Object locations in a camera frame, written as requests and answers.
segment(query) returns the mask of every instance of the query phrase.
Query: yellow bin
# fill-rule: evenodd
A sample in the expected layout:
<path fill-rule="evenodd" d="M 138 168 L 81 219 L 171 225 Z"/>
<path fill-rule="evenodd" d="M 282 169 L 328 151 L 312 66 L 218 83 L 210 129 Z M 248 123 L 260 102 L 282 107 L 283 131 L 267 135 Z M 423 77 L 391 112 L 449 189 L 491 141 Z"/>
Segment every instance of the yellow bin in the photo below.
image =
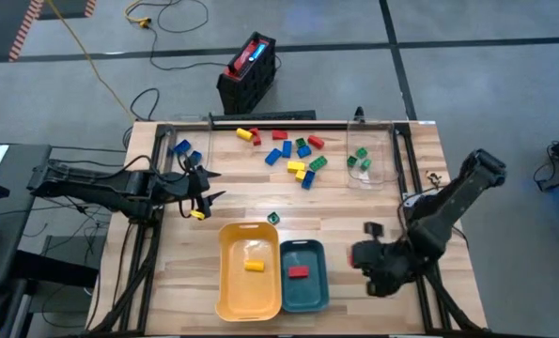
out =
<path fill-rule="evenodd" d="M 219 232 L 221 291 L 216 314 L 226 321 L 273 318 L 281 310 L 279 236 L 268 223 L 232 223 Z M 263 271 L 245 269 L 264 261 Z"/>

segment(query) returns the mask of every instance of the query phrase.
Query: toy block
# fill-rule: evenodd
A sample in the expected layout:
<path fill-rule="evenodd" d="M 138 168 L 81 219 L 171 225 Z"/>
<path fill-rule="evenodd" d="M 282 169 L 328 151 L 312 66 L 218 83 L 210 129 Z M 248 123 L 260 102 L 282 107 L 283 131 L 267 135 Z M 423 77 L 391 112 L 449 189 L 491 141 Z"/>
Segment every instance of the toy block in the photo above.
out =
<path fill-rule="evenodd" d="M 183 161 L 183 164 L 185 165 L 185 168 L 191 168 L 193 166 L 197 166 L 200 161 L 202 161 L 202 154 L 199 151 L 194 150 L 192 155 Z"/>
<path fill-rule="evenodd" d="M 237 134 L 238 134 L 238 137 L 240 137 L 240 138 L 242 138 L 242 139 L 244 139 L 248 142 L 252 141 L 252 138 L 254 137 L 254 135 L 250 131 L 243 130 L 242 128 L 237 129 Z"/>
<path fill-rule="evenodd" d="M 364 159 L 366 157 L 366 149 L 362 146 L 358 148 L 358 150 L 356 150 L 356 156 L 359 159 Z"/>
<path fill-rule="evenodd" d="M 325 164 L 327 164 L 327 159 L 325 159 L 324 156 L 320 156 L 316 160 L 310 162 L 308 166 L 310 167 L 310 170 L 316 172 L 318 169 L 325 166 Z"/>
<path fill-rule="evenodd" d="M 291 141 L 283 142 L 283 154 L 281 156 L 289 159 L 291 157 Z"/>
<path fill-rule="evenodd" d="M 187 140 L 183 140 L 178 145 L 176 145 L 175 148 L 173 148 L 173 151 L 177 155 L 182 155 L 185 154 L 191 147 L 192 145 Z"/>
<path fill-rule="evenodd" d="M 304 162 L 289 161 L 287 163 L 288 173 L 297 173 L 298 171 L 304 171 L 306 169 L 306 164 Z"/>
<path fill-rule="evenodd" d="M 287 139 L 287 131 L 272 131 L 272 139 L 273 140 L 286 140 Z"/>
<path fill-rule="evenodd" d="M 300 158 L 304 158 L 310 154 L 312 154 L 312 151 L 310 150 L 310 146 L 303 146 L 298 149 L 298 156 L 300 156 Z"/>
<path fill-rule="evenodd" d="M 308 144 L 315 146 L 317 149 L 321 149 L 325 146 L 325 142 L 323 140 L 313 135 L 308 136 Z"/>
<path fill-rule="evenodd" d="M 269 155 L 267 155 L 267 158 L 264 159 L 264 161 L 268 164 L 268 165 L 273 165 L 277 162 L 277 159 L 279 159 L 281 157 L 281 151 L 277 148 L 271 150 L 271 153 L 269 153 Z"/>
<path fill-rule="evenodd" d="M 289 269 L 287 269 L 287 277 L 306 278 L 308 277 L 308 267 L 307 266 L 289 267 Z"/>
<path fill-rule="evenodd" d="M 363 161 L 363 163 L 361 164 L 361 170 L 362 170 L 362 171 L 366 171 L 366 169 L 368 169 L 369 166 L 371 166 L 371 160 L 370 160 L 370 159 L 366 159 L 366 160 Z"/>
<path fill-rule="evenodd" d="M 304 181 L 305 176 L 306 176 L 306 172 L 304 170 L 299 170 L 298 173 L 296 173 L 296 180 L 298 182 L 302 182 Z"/>
<path fill-rule="evenodd" d="M 354 165 L 356 165 L 357 161 L 358 160 L 356 160 L 356 158 L 354 156 L 348 157 L 348 167 L 349 168 L 353 167 Z"/>
<path fill-rule="evenodd" d="M 190 212 L 190 214 L 194 217 L 196 217 L 198 220 L 202 221 L 206 218 L 206 215 L 204 215 L 204 213 L 196 211 L 196 210 L 192 210 Z"/>
<path fill-rule="evenodd" d="M 298 140 L 296 140 L 296 146 L 298 146 L 298 148 L 306 146 L 306 141 L 304 141 L 303 138 L 299 138 Z"/>
<path fill-rule="evenodd" d="M 243 267 L 248 271 L 264 271 L 264 261 L 248 259 L 243 264 Z"/>
<path fill-rule="evenodd" d="M 260 131 L 258 130 L 258 128 L 252 128 L 249 130 L 253 135 L 253 141 L 254 142 L 254 146 L 260 146 L 262 145 L 262 139 L 260 138 Z"/>
<path fill-rule="evenodd" d="M 279 215 L 277 215 L 277 213 L 273 211 L 269 216 L 267 216 L 267 221 L 269 221 L 269 223 L 271 223 L 272 225 L 275 225 L 279 223 L 281 219 L 279 218 Z"/>
<path fill-rule="evenodd" d="M 302 181 L 302 187 L 304 189 L 309 190 L 313 184 L 313 180 L 315 179 L 315 172 L 307 171 L 306 176 L 304 176 L 304 180 Z"/>

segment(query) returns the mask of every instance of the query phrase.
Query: green block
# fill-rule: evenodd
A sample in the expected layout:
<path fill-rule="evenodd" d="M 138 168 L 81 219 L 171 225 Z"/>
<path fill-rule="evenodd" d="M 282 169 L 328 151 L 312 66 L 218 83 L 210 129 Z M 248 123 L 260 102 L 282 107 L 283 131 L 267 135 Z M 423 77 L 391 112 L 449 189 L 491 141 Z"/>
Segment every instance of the green block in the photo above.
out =
<path fill-rule="evenodd" d="M 317 171 L 318 169 L 325 166 L 325 164 L 327 164 L 327 159 L 325 159 L 324 156 L 321 156 L 321 157 L 317 158 L 316 160 L 310 162 L 310 164 L 308 164 L 308 166 L 310 167 L 310 170 Z"/>
<path fill-rule="evenodd" d="M 298 146 L 298 148 L 306 146 L 306 141 L 304 141 L 303 138 L 299 138 L 298 140 L 296 140 L 296 146 Z"/>
<path fill-rule="evenodd" d="M 363 164 L 361 164 L 361 170 L 366 171 L 366 169 L 368 169 L 370 166 L 371 166 L 371 160 L 366 159 L 365 161 L 363 161 Z"/>
<path fill-rule="evenodd" d="M 356 150 L 356 156 L 359 159 L 364 159 L 366 157 L 366 149 L 362 146 L 358 148 L 358 150 Z"/>
<path fill-rule="evenodd" d="M 267 221 L 269 221 L 269 223 L 271 223 L 272 225 L 275 225 L 281 220 L 279 219 L 279 215 L 277 215 L 277 213 L 273 211 L 271 215 L 267 216 Z"/>
<path fill-rule="evenodd" d="M 348 157 L 348 167 L 351 168 L 356 165 L 356 158 L 354 156 Z"/>

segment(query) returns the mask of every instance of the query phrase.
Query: plastic bin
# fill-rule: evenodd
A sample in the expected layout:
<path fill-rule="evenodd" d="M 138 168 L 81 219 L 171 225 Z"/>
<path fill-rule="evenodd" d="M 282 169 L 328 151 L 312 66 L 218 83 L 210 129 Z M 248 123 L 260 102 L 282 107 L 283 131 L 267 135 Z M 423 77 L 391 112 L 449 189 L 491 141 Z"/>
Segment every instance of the plastic bin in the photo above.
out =
<path fill-rule="evenodd" d="M 307 266 L 308 277 L 289 278 L 289 267 Z M 314 239 L 281 243 L 283 309 L 288 312 L 323 310 L 329 304 L 329 286 L 323 245 Z"/>
<path fill-rule="evenodd" d="M 216 313 L 226 321 L 273 318 L 281 310 L 279 237 L 268 223 L 232 223 L 219 232 L 221 281 Z M 264 261 L 264 271 L 247 271 L 246 260 Z"/>

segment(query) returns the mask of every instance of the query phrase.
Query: blue block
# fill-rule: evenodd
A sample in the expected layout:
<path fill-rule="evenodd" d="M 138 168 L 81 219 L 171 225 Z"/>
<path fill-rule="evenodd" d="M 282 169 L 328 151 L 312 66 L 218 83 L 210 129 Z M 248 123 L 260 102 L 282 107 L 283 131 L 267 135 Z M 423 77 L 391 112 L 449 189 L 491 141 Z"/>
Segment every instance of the blue block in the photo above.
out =
<path fill-rule="evenodd" d="M 291 141 L 283 142 L 283 154 L 281 156 L 289 159 L 291 157 Z"/>
<path fill-rule="evenodd" d="M 302 146 L 300 147 L 300 149 L 298 149 L 298 156 L 300 156 L 300 158 L 306 157 L 310 154 L 312 154 L 310 146 Z"/>
<path fill-rule="evenodd" d="M 185 167 L 189 167 L 191 166 L 197 166 L 200 161 L 202 161 L 202 154 L 200 154 L 199 151 L 193 151 L 192 155 L 189 156 L 189 162 L 187 161 L 187 159 L 185 159 L 185 161 L 183 162 L 183 164 L 185 164 Z"/>
<path fill-rule="evenodd" d="M 175 146 L 173 151 L 175 151 L 175 153 L 177 153 L 178 155 L 182 155 L 185 154 L 187 150 L 189 150 L 191 147 L 192 145 L 190 145 L 190 143 L 187 142 L 187 140 L 183 140 L 181 141 L 181 143 Z"/>
<path fill-rule="evenodd" d="M 277 162 L 277 159 L 279 159 L 280 157 L 281 157 L 281 150 L 275 148 L 271 151 L 271 153 L 269 153 L 269 156 L 267 156 L 267 158 L 264 159 L 264 161 L 268 165 L 273 165 Z"/>
<path fill-rule="evenodd" d="M 306 176 L 304 177 L 304 180 L 302 181 L 302 187 L 304 189 L 309 190 L 310 186 L 313 184 L 313 180 L 315 179 L 315 172 L 313 171 L 307 171 L 306 172 Z"/>

